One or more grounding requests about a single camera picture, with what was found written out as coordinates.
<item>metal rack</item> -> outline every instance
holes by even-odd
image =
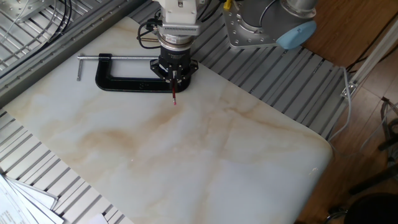
[[[150,0],[72,2],[73,22],[68,32],[22,65],[14,67],[52,35],[62,17],[63,4],[58,2],[55,19],[41,37],[35,40],[33,34],[42,32],[49,23],[51,6],[17,25],[7,43],[0,44],[1,58],[19,51],[0,65],[0,76],[12,70],[0,79],[0,105],[12,100],[120,18],[128,15],[141,23],[159,9],[158,3]],[[0,26],[0,33],[4,33],[3,20]],[[192,55],[217,74],[324,138],[345,109],[346,102],[340,96],[344,88],[342,70],[305,48],[289,51],[280,47],[232,49],[221,9],[203,24]],[[0,167],[14,179],[60,196],[57,213],[67,223],[85,223],[96,213],[103,213],[109,223],[131,223],[4,110],[0,110]]]

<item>white marble surface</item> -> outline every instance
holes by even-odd
[[[125,18],[80,52],[158,55],[137,27]],[[100,90],[97,62],[76,82],[77,55],[5,109],[135,224],[291,224],[330,160],[319,135],[204,66],[174,106]],[[114,66],[154,76],[148,62]]]

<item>cable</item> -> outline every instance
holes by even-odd
[[[201,22],[206,22],[208,19],[210,19],[210,17],[213,16],[214,13],[216,13],[217,9],[220,7],[221,4],[222,4],[221,1],[217,3],[217,5],[213,8],[212,12],[209,13],[204,19],[202,19]]]
[[[348,99],[348,116],[347,116],[347,120],[346,123],[344,124],[344,126],[342,128],[340,128],[334,135],[332,135],[329,140],[328,143],[330,144],[331,148],[337,153],[339,154],[341,157],[351,157],[353,155],[356,155],[360,152],[362,152],[362,150],[364,149],[365,145],[369,142],[369,140],[375,135],[376,131],[383,125],[383,122],[387,119],[387,115],[394,110],[394,108],[396,108],[398,106],[398,103],[394,104],[394,106],[392,106],[391,109],[388,110],[388,112],[386,113],[385,117],[382,119],[380,125],[376,128],[376,130],[374,130],[374,132],[367,138],[367,140],[365,140],[365,142],[363,142],[361,148],[359,148],[359,151],[351,153],[351,154],[343,154],[342,152],[338,151],[331,143],[331,140],[336,137],[340,132],[342,132],[345,128],[347,128],[349,121],[351,119],[351,110],[352,110],[352,104],[351,104],[351,93],[349,92],[349,88],[348,88],[348,75],[347,75],[347,70],[342,67],[343,71],[344,71],[344,83],[346,86],[346,91],[347,91],[347,99]]]
[[[68,10],[68,4],[67,4],[67,0],[63,0],[63,4],[64,4],[64,10],[63,10],[63,16],[62,16],[62,20],[59,24],[59,26],[57,27],[57,30],[54,32],[54,34],[51,36],[51,38],[49,39],[49,41],[47,41],[47,43],[51,43],[55,40],[57,40],[60,36],[63,35],[63,31],[64,29],[62,29],[62,25],[65,22],[65,19],[67,17],[67,10]]]
[[[384,61],[386,58],[388,58],[388,56],[390,56],[392,53],[394,53],[397,49],[398,49],[398,44],[397,44],[394,48],[392,48],[387,54],[385,54],[385,56],[383,56],[383,57],[380,59],[380,61],[379,61],[378,63]],[[362,58],[362,59],[358,60],[355,64],[357,64],[357,63],[359,63],[359,62],[363,62],[363,61],[365,61],[366,59],[368,59],[368,56],[366,56],[365,58]],[[358,70],[350,71],[350,73],[356,73],[357,71],[358,71]]]
[[[207,5],[205,6],[205,9],[201,12],[201,14],[199,15],[197,20],[200,20],[200,18],[204,15],[204,13],[206,12],[207,8],[210,6],[211,0],[209,0],[207,2]]]
[[[138,43],[139,43],[139,45],[140,45],[142,48],[144,48],[144,49],[158,49],[158,48],[160,48],[160,46],[156,46],[156,47],[146,47],[146,46],[144,46],[144,45],[142,44],[142,39],[141,39],[141,37],[142,37],[143,35],[146,35],[146,34],[148,34],[148,33],[150,33],[150,32],[153,31],[153,29],[152,29],[152,30],[148,29],[148,31],[145,31],[143,34],[141,34],[141,29],[142,29],[144,26],[148,25],[148,24],[155,24],[155,25],[157,25],[157,23],[154,22],[154,21],[147,21],[147,22],[142,23],[142,24],[139,26],[139,28],[138,28],[138,34],[137,34]]]
[[[360,152],[363,151],[364,147],[368,144],[368,142],[370,141],[370,139],[373,138],[373,136],[376,134],[377,130],[383,125],[383,122],[385,122],[385,120],[387,119],[387,115],[394,110],[394,108],[397,108],[398,103],[394,104],[394,106],[392,108],[390,108],[387,113],[386,116],[383,118],[383,120],[381,121],[381,123],[379,124],[379,126],[373,131],[373,133],[367,138],[367,140],[365,140],[365,142],[363,142],[362,146],[359,148],[359,150],[357,152],[351,153],[351,154],[343,154],[341,152],[339,152],[330,142],[330,140],[328,141],[330,146],[332,147],[332,149],[337,152],[337,154],[341,155],[342,157],[351,157],[354,156]]]
[[[70,18],[72,17],[72,0],[69,0],[69,16],[68,16],[68,21],[67,24],[65,25],[65,27],[62,29],[62,33],[65,33],[65,30],[68,28],[69,23],[70,23]]]
[[[268,4],[268,6],[264,9],[264,12],[262,12],[261,17],[260,17],[260,25],[261,25],[261,21],[262,18],[264,17],[264,15],[266,14],[266,12],[268,11],[268,9],[272,6],[272,4],[274,4],[277,0],[273,0],[271,3]]]
[[[30,1],[30,0],[27,0],[27,1],[26,1],[23,10],[22,10],[21,13],[18,15],[17,19],[15,19],[15,20],[12,22],[10,28],[8,28],[6,34],[4,34],[4,36],[3,36],[2,39],[0,40],[0,43],[3,42],[3,41],[6,39],[8,33],[10,33],[11,28],[12,28],[12,27],[14,26],[14,24],[18,21],[18,19],[19,19],[20,16],[22,15],[22,13],[24,13],[24,11],[25,11],[25,9],[26,9],[26,6],[27,6],[27,4],[29,3],[29,1]]]
[[[332,135],[329,138],[329,142],[336,137],[340,132],[342,132],[345,128],[347,128],[349,120],[351,118],[351,93],[349,92],[349,88],[348,88],[348,76],[347,76],[347,70],[345,67],[342,67],[343,71],[344,71],[344,83],[346,85],[346,92],[347,92],[347,99],[348,99],[348,116],[347,116],[347,121],[344,124],[344,126],[342,128],[340,128],[340,130],[338,130],[334,135]]]
[[[354,63],[351,65],[348,65],[347,70],[350,71],[354,65],[358,63],[359,60],[362,59],[362,57],[366,54],[366,52],[373,46],[374,43],[376,43],[377,39],[381,36],[381,34],[390,26],[390,24],[398,17],[398,12],[395,13],[395,15],[387,22],[387,24],[380,30],[380,32],[377,34],[377,36],[373,39],[373,41],[366,47],[366,49],[362,52],[362,54],[358,57],[357,60],[355,60]]]

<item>white paper sheet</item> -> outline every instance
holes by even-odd
[[[0,224],[38,224],[2,175],[0,175]]]
[[[108,224],[105,217],[98,213],[88,221],[88,224]]]
[[[42,214],[44,214],[44,216],[42,214],[38,215],[38,218],[40,218],[41,220],[50,219],[51,222],[54,223],[54,224],[62,224],[63,223],[63,219],[62,218],[60,218],[53,211],[51,211],[50,209],[48,209],[47,207],[42,205],[35,198],[33,198],[32,196],[30,196],[29,194],[24,192],[20,188],[20,186],[18,186],[15,182],[10,182],[10,184],[15,190],[17,190],[16,193],[18,194],[18,196],[25,198],[25,199],[22,198],[22,202],[23,203],[31,203],[31,204],[33,204],[33,207],[29,205],[29,206],[27,206],[27,208],[29,209],[31,214],[33,214],[34,217],[36,217],[36,213],[42,213]]]
[[[17,180],[10,179],[6,177],[6,179],[12,183],[14,183],[19,189],[26,192],[28,195],[36,199],[36,201],[40,202],[42,205],[52,210],[57,203],[57,197],[51,195],[43,190],[35,189],[32,186],[19,182]]]

